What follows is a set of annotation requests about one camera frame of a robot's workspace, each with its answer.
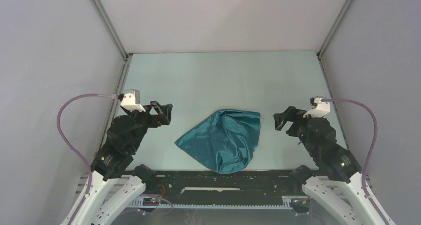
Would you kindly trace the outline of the teal satin napkin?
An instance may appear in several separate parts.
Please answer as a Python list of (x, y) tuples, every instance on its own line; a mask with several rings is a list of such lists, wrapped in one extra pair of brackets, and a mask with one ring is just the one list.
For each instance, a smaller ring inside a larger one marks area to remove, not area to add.
[(261, 114), (238, 109), (217, 110), (174, 143), (200, 165), (218, 174), (244, 170), (258, 146)]

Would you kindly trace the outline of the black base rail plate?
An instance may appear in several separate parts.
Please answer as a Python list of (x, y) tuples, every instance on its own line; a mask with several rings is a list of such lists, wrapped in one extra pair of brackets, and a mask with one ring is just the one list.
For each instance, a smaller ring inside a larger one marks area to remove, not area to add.
[(291, 170), (241, 171), (222, 175), (211, 171), (157, 171), (147, 193), (163, 194), (174, 205), (283, 206), (289, 198), (304, 198)]

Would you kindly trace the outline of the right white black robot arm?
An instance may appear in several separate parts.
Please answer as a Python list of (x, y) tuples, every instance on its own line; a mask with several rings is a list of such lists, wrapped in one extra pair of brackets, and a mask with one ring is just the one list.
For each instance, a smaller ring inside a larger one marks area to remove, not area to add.
[(273, 115), (274, 128), (280, 131), (287, 122), (291, 122), (286, 133), (299, 138), (315, 165), (345, 198), (332, 192), (305, 165), (289, 175), (289, 189), (294, 194), (304, 192), (342, 225), (393, 225), (395, 222), (372, 194), (354, 155), (337, 143), (336, 130), (325, 118), (329, 112), (328, 102), (313, 104), (308, 111), (290, 106), (284, 112)]

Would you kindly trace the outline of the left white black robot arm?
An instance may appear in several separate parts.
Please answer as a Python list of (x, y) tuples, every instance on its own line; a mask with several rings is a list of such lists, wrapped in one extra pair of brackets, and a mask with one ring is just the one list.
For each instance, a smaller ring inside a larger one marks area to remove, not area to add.
[(122, 188), (105, 199), (132, 163), (148, 129), (170, 124), (173, 105), (151, 101), (142, 108), (121, 108), (124, 115), (112, 120), (105, 143), (89, 167), (88, 180), (63, 225), (109, 225), (135, 197), (157, 187), (156, 172), (141, 164)]

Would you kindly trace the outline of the small black circuit board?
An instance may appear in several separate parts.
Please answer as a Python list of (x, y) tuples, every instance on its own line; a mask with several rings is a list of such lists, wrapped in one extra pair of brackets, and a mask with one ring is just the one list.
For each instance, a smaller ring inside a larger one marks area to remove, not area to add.
[(143, 206), (158, 206), (160, 205), (160, 199), (157, 198), (143, 198)]

